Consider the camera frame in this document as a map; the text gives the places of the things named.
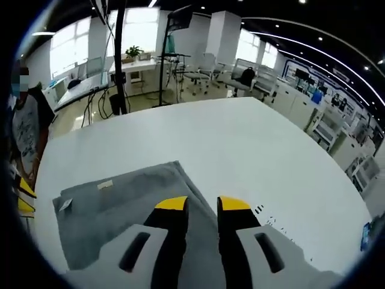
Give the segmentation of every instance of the yellow object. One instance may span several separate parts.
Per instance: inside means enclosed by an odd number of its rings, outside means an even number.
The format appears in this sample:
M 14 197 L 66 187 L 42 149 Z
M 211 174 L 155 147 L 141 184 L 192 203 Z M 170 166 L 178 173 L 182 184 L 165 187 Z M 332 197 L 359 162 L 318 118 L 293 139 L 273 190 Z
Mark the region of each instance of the yellow object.
M 23 178 L 20 178 L 19 188 L 26 194 L 30 195 L 31 197 L 34 197 L 36 199 L 36 194 L 32 189 L 29 187 L 29 185 L 26 183 L 26 181 Z
M 174 197 L 172 199 L 163 200 L 155 206 L 156 209 L 165 209 L 165 210 L 183 210 L 187 197 Z
M 222 209 L 224 211 L 230 210 L 249 210 L 250 206 L 243 200 L 234 199 L 232 197 L 220 196 L 222 201 Z
M 17 198 L 17 207 L 22 212 L 26 213 L 33 213 L 35 211 L 35 208 L 32 207 L 29 203 L 25 202 L 22 198 Z

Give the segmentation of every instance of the potted plant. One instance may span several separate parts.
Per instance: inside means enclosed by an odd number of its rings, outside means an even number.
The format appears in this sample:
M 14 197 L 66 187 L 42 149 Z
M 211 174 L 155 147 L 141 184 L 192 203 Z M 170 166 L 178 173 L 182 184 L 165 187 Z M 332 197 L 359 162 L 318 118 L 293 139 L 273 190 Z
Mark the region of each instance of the potted plant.
M 143 52 L 142 49 L 139 48 L 139 46 L 131 46 L 129 49 L 126 50 L 126 55 L 127 57 L 122 60 L 123 63 L 130 63 L 130 62 L 134 62 L 138 55 L 141 54 Z

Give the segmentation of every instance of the white desk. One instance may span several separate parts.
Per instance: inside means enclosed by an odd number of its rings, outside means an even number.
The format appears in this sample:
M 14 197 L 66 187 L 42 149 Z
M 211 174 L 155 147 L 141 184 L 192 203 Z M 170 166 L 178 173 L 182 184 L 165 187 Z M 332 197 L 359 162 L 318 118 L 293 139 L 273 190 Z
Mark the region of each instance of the white desk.
M 170 63 L 166 62 L 164 63 L 164 70 L 167 66 L 169 66 Z M 159 74 L 160 74 L 160 67 L 161 64 L 157 63 L 155 59 L 151 58 L 150 60 L 142 60 L 142 61 L 135 61 L 131 63 L 122 63 L 122 72 L 126 74 L 126 85 L 125 90 L 128 96 L 134 95 L 131 87 L 131 73 L 132 72 L 143 72 L 147 70 L 154 70 L 152 77 L 148 79 L 148 88 L 144 88 L 145 93 L 149 92 L 157 92 L 159 91 Z M 112 63 L 112 66 L 109 70 L 109 74 L 115 74 L 115 61 Z M 163 87 L 165 86 L 165 82 L 167 80 L 167 74 L 164 71 L 163 74 Z
M 49 141 L 35 200 L 47 260 L 67 270 L 52 204 L 60 191 L 174 160 L 215 212 L 222 194 L 252 208 L 262 204 L 261 223 L 274 216 L 317 269 L 345 273 L 360 256 L 371 217 L 346 174 L 276 111 L 253 98 L 230 98 L 126 114 Z
M 54 111 L 60 111 L 62 108 L 74 103 L 75 101 L 79 101 L 80 99 L 92 93 L 99 92 L 107 87 L 108 74 L 106 72 L 87 78 L 80 82 L 77 86 L 68 89 L 57 103 Z
M 145 70 L 153 70 L 156 68 L 156 61 L 151 58 L 150 60 L 134 61 L 131 63 L 122 63 L 122 72 L 126 74 L 126 93 L 127 95 L 132 95 L 131 89 L 131 73 L 132 72 L 141 72 Z M 115 61 L 112 63 L 112 66 L 109 70 L 109 74 L 115 74 Z

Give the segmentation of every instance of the black pole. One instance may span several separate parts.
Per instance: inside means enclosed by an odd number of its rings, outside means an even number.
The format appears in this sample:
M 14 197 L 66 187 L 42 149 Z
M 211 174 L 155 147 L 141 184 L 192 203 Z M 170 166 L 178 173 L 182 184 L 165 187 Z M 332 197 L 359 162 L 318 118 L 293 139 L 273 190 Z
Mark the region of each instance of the black pole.
M 164 32 L 163 47 L 161 54 L 161 74 L 159 76 L 159 106 L 163 104 L 162 94 L 163 94 L 163 67 L 164 67 L 164 54 L 166 52 L 166 43 L 167 43 L 167 34 L 168 29 L 170 28 L 170 17 L 167 17 L 166 30 Z
M 125 92 L 123 88 L 123 75 L 122 75 L 122 30 L 123 30 L 123 18 L 125 16 L 126 1 L 120 1 L 118 7 L 118 16 L 116 19 L 115 28 L 115 83 L 118 91 L 119 98 L 121 99 L 122 114 L 127 114 Z

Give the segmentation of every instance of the gray cloth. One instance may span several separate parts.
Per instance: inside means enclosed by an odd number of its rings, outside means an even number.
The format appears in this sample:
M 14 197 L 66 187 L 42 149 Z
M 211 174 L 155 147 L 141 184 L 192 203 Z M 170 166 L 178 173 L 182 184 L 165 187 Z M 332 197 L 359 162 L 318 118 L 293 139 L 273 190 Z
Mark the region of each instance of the gray cloth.
M 12 134 L 20 151 L 26 173 L 32 171 L 32 163 L 37 155 L 36 145 L 39 140 L 38 103 L 28 95 L 22 108 L 14 110 Z
M 113 186 L 98 190 L 98 184 L 110 179 Z M 157 203 L 178 196 L 189 199 L 187 247 L 178 287 L 225 288 L 217 217 L 177 161 L 62 191 L 53 203 L 69 268 L 86 268 L 98 259 L 104 244 L 129 226 L 143 224 Z M 70 206 L 59 211 L 71 198 Z

